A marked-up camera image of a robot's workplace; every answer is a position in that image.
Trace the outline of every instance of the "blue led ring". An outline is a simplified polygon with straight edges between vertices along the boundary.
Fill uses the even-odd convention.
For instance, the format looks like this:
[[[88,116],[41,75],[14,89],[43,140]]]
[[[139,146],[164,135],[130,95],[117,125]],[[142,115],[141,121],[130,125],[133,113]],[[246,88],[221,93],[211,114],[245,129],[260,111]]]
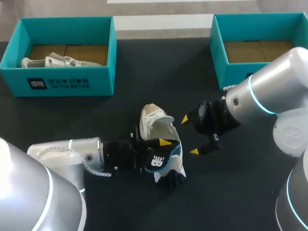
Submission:
[[[250,94],[251,94],[252,98],[253,98],[254,101],[256,102],[256,104],[257,104],[263,111],[265,111],[265,112],[267,112],[267,113],[269,113],[269,114],[276,114],[276,113],[274,113],[274,112],[269,111],[269,110],[266,109],[265,107],[263,107],[262,104],[258,101],[258,99],[256,98],[256,96],[255,96],[255,94],[254,94],[254,92],[252,91],[252,88],[251,88],[251,77],[252,77],[252,75],[251,75],[251,76],[249,77],[249,79],[248,79],[248,89],[249,89],[249,91],[250,91]]]

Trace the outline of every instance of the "white sneaker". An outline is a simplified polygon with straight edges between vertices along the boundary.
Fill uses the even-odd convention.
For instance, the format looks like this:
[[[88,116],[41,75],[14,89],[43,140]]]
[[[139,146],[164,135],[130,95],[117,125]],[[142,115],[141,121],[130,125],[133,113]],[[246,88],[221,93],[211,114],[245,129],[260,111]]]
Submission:
[[[51,53],[45,59],[31,60],[24,58],[21,61],[21,67],[33,68],[33,67],[72,67],[72,66],[102,66],[97,63],[78,61],[68,56],[60,56],[56,53]]]
[[[163,139],[163,140],[177,140],[180,138],[176,128],[172,125],[174,118],[167,116],[160,107],[155,104],[147,104],[141,112],[140,118],[140,135],[144,140],[149,139]],[[180,149],[178,153],[170,157],[168,165],[160,172],[154,173],[155,182],[158,182],[161,177],[165,177],[171,170],[177,171],[186,177],[183,168],[183,150],[180,142]]]

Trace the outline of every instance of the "cable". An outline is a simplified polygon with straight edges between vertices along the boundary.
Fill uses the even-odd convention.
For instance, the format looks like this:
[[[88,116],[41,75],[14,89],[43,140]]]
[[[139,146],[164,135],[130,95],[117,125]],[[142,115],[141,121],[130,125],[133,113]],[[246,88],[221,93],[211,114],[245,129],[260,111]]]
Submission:
[[[53,151],[53,150],[59,151],[59,152],[74,152],[74,153],[77,153],[77,154],[79,155],[80,159],[81,159],[81,162],[82,162],[83,166],[85,167],[85,169],[86,169],[89,173],[91,173],[91,174],[93,174],[93,175],[95,175],[95,176],[99,176],[99,177],[111,177],[111,176],[112,176],[112,174],[111,174],[110,172],[99,172],[99,171],[93,170],[93,169],[90,168],[90,167],[88,166],[88,164],[84,161],[84,159],[82,158],[82,156],[80,155],[80,153],[78,153],[78,152],[76,152],[76,151],[74,151],[73,149],[70,149],[70,148],[64,148],[64,147],[50,147],[50,148],[47,148],[47,149],[41,151],[41,152],[35,157],[35,159],[38,160],[40,157],[44,156],[44,155],[47,154],[47,153],[50,153],[50,152]]]

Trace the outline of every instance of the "cardboard box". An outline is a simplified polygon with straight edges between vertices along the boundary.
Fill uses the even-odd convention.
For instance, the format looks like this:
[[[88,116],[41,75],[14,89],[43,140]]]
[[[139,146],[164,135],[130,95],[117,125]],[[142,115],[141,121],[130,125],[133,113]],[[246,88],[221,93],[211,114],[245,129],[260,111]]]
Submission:
[[[304,13],[214,15],[210,48],[220,88],[239,84],[293,47],[308,49]]]
[[[21,68],[24,57],[44,59],[51,52],[103,66]],[[114,93],[115,66],[112,17],[21,18],[0,72],[15,97],[103,96]]]

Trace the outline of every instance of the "shoe tongue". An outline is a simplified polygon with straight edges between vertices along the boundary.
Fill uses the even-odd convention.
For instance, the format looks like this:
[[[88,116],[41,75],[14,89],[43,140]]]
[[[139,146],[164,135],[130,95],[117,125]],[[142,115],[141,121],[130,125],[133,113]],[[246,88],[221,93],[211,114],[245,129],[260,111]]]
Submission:
[[[171,124],[171,123],[173,123],[173,121],[174,121],[173,117],[171,117],[171,116],[164,116],[164,117],[156,119],[154,121],[154,123],[159,122],[159,123],[164,123],[164,124]]]

